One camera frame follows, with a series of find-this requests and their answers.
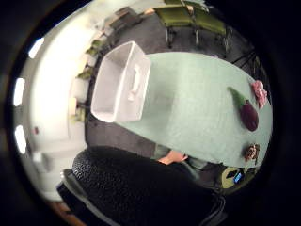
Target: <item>white plastic bin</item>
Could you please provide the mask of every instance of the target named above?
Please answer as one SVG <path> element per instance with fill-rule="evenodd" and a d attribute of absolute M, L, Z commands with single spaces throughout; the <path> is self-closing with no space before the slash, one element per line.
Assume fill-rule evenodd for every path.
<path fill-rule="evenodd" d="M 101 121 L 141 119 L 151 61 L 134 42 L 126 42 L 104 56 L 91 102 Z"/>

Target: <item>dark floor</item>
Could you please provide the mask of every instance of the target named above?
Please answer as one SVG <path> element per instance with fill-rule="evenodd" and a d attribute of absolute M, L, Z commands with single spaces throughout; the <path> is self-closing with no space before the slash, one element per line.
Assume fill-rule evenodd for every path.
<path fill-rule="evenodd" d="M 224 49 L 222 44 L 214 39 L 214 35 L 210 32 L 203 31 L 201 33 L 200 48 L 195 44 L 195 36 L 191 28 L 176 28 L 177 35 L 172 43 L 172 48 L 166 46 L 165 29 L 160 23 L 159 18 L 154 14 L 144 18 L 141 23 L 123 30 L 115 46 L 118 46 L 129 40 L 134 40 L 146 54 L 162 53 L 162 52 L 190 52 L 202 53 L 205 55 L 216 56 L 222 58 Z M 243 39 L 235 30 L 229 37 L 231 51 L 227 54 L 225 60 L 232 62 L 238 57 L 244 55 L 252 49 L 252 46 Z M 244 63 L 246 59 L 239 61 L 237 66 Z M 247 73 L 251 74 L 250 65 L 243 67 Z M 93 91 L 93 82 L 89 88 L 88 102 Z M 91 114 L 88 115 L 86 123 L 87 145 L 108 145 L 127 150 L 132 153 L 138 153 L 142 156 L 152 157 L 155 144 L 141 136 L 138 136 L 114 123 L 106 123 L 98 121 Z M 201 173 L 202 184 L 212 186 L 216 169 Z"/>

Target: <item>eggplant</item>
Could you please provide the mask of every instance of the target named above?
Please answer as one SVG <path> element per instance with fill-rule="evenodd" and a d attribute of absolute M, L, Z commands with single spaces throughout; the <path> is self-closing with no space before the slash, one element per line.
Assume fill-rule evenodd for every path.
<path fill-rule="evenodd" d="M 243 124 L 249 131 L 255 131 L 259 123 L 257 111 L 249 102 L 249 100 L 247 100 L 247 98 L 244 95 L 242 95 L 239 91 L 232 87 L 228 87 L 228 90 L 232 94 L 234 103 L 236 104 L 239 110 L 239 114 Z"/>

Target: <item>ceiling light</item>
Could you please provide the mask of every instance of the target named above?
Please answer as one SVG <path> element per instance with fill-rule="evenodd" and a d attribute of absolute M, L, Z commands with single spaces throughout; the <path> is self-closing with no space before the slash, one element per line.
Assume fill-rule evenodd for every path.
<path fill-rule="evenodd" d="M 24 85 L 25 85 L 25 79 L 18 78 L 15 85 L 15 91 L 13 94 L 13 104 L 15 106 L 18 106 L 22 103 Z"/>
<path fill-rule="evenodd" d="M 16 127 L 15 138 L 17 141 L 19 152 L 25 153 L 26 152 L 26 139 L 25 139 L 23 127 L 21 125 L 18 125 Z"/>
<path fill-rule="evenodd" d="M 28 52 L 30 58 L 34 58 L 36 56 L 38 50 L 40 49 L 43 43 L 44 43 L 44 38 L 40 38 L 36 40 L 32 48 Z"/>

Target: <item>mint green tablecloth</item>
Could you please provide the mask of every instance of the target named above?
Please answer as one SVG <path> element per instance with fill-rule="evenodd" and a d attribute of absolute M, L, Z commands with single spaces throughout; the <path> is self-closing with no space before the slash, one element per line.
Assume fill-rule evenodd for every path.
<path fill-rule="evenodd" d="M 232 167 L 261 165 L 272 133 L 272 108 L 258 109 L 244 71 L 219 58 L 190 53 L 149 55 L 151 60 L 142 119 L 120 126 L 171 149 Z M 241 123 L 227 87 L 250 100 L 259 113 L 259 127 Z M 261 145 L 258 164 L 245 162 L 243 148 Z"/>

